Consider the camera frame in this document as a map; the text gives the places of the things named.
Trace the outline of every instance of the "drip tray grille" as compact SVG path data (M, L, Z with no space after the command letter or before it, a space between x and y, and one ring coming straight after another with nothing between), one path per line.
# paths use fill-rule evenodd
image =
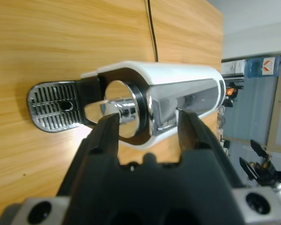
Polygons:
M46 82L34 86L27 105L34 124L46 132L59 132L81 125L81 110L74 81Z

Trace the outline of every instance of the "wall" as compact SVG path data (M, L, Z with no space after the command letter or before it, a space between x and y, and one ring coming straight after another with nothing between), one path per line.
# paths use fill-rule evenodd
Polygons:
M254 139L266 145L272 116L276 77L245 78L233 107L226 107L224 137Z
M223 59L281 53L281 0L209 0L224 15Z
M271 161L274 164L277 171L281 171L281 154L271 153ZM246 145L239 142L231 142L229 148L229 159L233 164L238 176L242 182L246 185L255 187L257 185L256 181L248 180L248 176L239 164L239 157L244 158L248 162L259 162L261 163L261 158L253 151L250 145Z

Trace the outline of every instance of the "white coffee machine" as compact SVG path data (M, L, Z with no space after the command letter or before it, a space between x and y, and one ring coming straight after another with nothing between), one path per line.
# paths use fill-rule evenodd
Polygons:
M146 149L177 132L178 110L203 118L225 96L214 68L199 65L124 61L81 75L79 81L45 82L28 94L35 125L59 132L119 113L122 143Z

